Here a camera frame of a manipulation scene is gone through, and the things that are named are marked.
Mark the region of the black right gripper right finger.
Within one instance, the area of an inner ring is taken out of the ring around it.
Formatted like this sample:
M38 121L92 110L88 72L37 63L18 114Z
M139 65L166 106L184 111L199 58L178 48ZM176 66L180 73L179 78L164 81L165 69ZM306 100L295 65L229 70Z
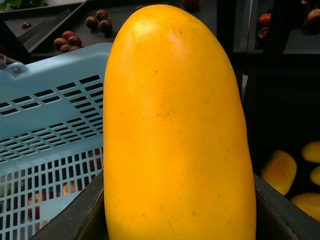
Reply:
M257 240L318 240L320 223L256 174Z

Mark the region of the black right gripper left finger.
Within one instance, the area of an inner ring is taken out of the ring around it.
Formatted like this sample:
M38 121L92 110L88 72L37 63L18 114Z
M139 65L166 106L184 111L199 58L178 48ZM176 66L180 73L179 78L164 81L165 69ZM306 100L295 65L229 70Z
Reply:
M33 240L103 240L103 172L56 217L33 237Z

